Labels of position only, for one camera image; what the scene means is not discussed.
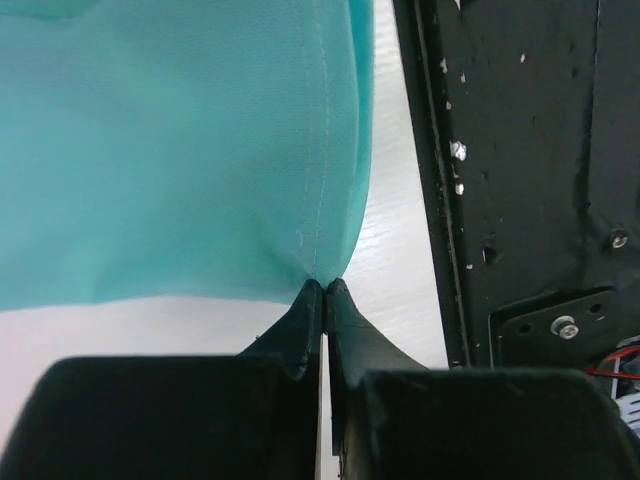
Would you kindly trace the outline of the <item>teal t shirt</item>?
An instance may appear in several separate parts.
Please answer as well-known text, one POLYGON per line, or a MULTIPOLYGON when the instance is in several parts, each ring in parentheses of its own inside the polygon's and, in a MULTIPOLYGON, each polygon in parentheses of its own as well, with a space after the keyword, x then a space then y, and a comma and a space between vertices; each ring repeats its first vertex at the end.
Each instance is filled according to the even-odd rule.
POLYGON ((5 1, 1 306, 287 302, 369 186, 370 1, 5 1))

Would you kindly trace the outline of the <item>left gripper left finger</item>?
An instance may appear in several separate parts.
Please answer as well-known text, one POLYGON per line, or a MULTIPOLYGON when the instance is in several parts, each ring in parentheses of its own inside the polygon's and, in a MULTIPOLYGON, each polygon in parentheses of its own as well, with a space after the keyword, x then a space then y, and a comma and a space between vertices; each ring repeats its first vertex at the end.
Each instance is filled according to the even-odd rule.
POLYGON ((36 384, 5 479, 313 479, 323 290, 236 355, 71 357, 36 384))

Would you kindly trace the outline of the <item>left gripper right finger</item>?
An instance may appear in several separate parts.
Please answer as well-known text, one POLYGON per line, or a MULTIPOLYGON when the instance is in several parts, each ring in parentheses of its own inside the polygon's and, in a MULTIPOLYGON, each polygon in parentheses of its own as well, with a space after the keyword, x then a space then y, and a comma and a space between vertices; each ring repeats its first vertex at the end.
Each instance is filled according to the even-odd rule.
POLYGON ((430 370, 344 281, 325 293, 333 452, 345 479, 635 479, 639 440, 584 374, 430 370))

